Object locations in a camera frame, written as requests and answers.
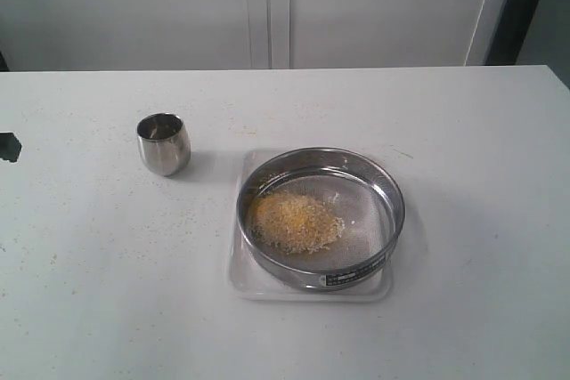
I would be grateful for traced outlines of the yellow grain mixture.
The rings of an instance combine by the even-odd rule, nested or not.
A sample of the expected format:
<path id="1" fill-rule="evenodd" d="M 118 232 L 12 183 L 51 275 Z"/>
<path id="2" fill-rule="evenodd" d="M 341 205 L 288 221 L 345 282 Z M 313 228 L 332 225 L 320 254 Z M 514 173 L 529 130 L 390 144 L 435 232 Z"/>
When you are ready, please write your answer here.
<path id="1" fill-rule="evenodd" d="M 331 203 L 289 191 L 255 198 L 246 220 L 252 240 L 258 246 L 284 255 L 328 250 L 345 230 L 344 220 Z"/>

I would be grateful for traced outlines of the stainless steel cup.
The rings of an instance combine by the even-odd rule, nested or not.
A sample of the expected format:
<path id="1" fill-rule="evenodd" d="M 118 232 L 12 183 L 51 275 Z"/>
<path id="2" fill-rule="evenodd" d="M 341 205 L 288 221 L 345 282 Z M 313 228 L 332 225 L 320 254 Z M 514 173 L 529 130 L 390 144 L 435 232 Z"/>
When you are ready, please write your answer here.
<path id="1" fill-rule="evenodd" d="M 177 174 L 190 163 L 191 142 L 183 120 L 173 113 L 156 113 L 136 127 L 138 149 L 145 167 L 159 176 Z"/>

